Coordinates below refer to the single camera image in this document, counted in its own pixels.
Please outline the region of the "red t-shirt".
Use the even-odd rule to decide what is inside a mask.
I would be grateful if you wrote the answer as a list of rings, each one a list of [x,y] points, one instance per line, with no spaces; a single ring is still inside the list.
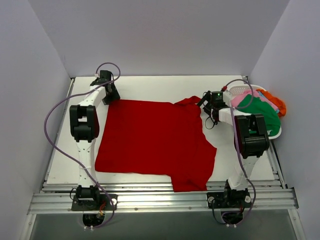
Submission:
[[[204,135],[199,101],[197,96],[176,103],[114,101],[95,170],[166,175],[175,192],[205,191],[217,149]]]

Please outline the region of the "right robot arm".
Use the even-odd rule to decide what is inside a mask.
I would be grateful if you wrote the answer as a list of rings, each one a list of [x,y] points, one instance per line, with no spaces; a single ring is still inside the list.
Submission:
[[[231,98],[232,95],[227,91],[207,91],[197,103],[214,125],[225,123],[233,127],[238,163],[226,180],[222,193],[223,203],[230,207],[238,203],[240,197],[248,195],[253,169],[270,146],[264,116],[237,110],[232,106]]]

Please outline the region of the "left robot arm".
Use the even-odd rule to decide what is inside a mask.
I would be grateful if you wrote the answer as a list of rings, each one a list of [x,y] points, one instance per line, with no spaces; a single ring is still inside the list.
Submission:
[[[94,170],[95,143],[100,133],[97,108],[101,103],[109,105],[112,101],[120,99],[112,72],[101,70],[95,77],[84,99],[69,108],[70,133],[75,140],[80,162],[75,197],[76,201],[83,202],[90,210],[97,209],[101,203]]]

